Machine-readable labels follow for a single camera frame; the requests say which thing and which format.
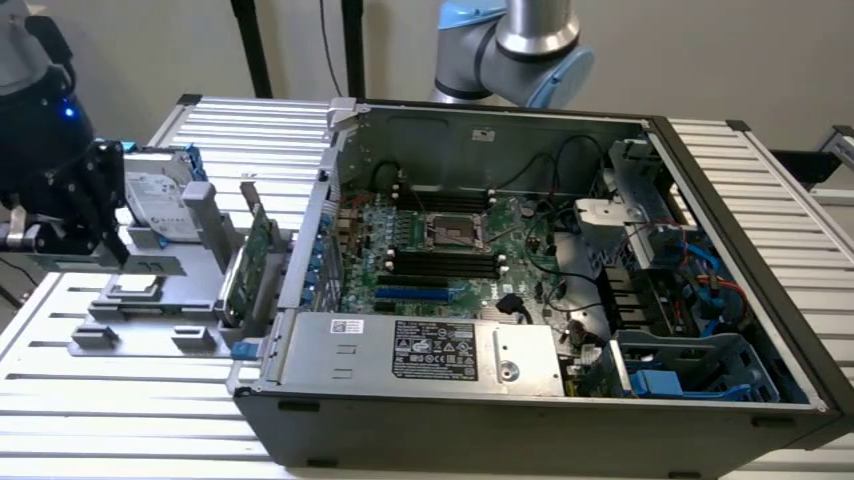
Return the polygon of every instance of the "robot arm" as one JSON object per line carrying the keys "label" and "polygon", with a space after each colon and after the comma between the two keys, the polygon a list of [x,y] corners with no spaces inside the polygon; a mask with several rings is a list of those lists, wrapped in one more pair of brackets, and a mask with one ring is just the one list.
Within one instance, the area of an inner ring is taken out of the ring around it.
{"label": "robot arm", "polygon": [[569,0],[449,0],[439,16],[431,100],[561,108],[592,67]]}
{"label": "robot arm", "polygon": [[116,208],[124,206],[122,149],[94,140],[74,95],[65,39],[21,0],[0,0],[0,251],[89,255],[121,265]]}

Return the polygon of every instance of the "power supply label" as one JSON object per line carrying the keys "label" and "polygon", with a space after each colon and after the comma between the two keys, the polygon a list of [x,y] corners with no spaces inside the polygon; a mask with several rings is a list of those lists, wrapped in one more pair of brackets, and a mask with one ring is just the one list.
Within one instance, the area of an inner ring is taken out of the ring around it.
{"label": "power supply label", "polygon": [[397,378],[476,382],[473,323],[396,321],[391,373]]}

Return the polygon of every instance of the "white sticker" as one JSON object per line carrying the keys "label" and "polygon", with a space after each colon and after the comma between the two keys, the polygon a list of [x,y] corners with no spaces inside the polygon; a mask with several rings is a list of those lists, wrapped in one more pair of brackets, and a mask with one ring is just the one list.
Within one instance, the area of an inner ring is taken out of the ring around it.
{"label": "white sticker", "polygon": [[181,188],[166,175],[125,173],[129,206],[138,220],[174,242],[197,242],[198,233],[181,200]]}
{"label": "white sticker", "polygon": [[480,130],[473,129],[471,131],[471,139],[475,142],[493,142],[495,141],[495,130]]}
{"label": "white sticker", "polygon": [[335,318],[329,333],[360,334],[364,331],[364,320],[360,318]]}

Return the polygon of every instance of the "white wall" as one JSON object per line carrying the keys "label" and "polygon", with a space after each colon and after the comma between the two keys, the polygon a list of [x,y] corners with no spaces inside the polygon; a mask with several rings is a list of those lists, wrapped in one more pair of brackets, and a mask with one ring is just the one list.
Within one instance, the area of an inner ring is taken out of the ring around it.
{"label": "white wall", "polygon": [[[277,96],[333,94],[317,0],[256,0]],[[42,0],[77,52],[104,136],[145,139],[184,91],[250,95],[228,2]],[[327,0],[345,89],[339,0]],[[423,100],[440,0],[365,0],[368,96]],[[738,118],[774,147],[810,148],[854,124],[851,0],[576,0],[596,65],[575,109]]]}
{"label": "white wall", "polygon": [[30,0],[74,53],[77,93],[100,136],[146,142],[185,92],[250,96],[226,1]]}

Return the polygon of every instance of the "blue pcie slot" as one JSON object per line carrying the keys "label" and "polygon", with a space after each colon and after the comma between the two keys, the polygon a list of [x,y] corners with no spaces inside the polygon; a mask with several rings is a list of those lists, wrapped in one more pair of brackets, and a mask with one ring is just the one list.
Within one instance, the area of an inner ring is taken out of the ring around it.
{"label": "blue pcie slot", "polygon": [[449,302],[452,292],[444,288],[377,288],[373,293],[376,298],[392,298],[400,300],[431,300]]}

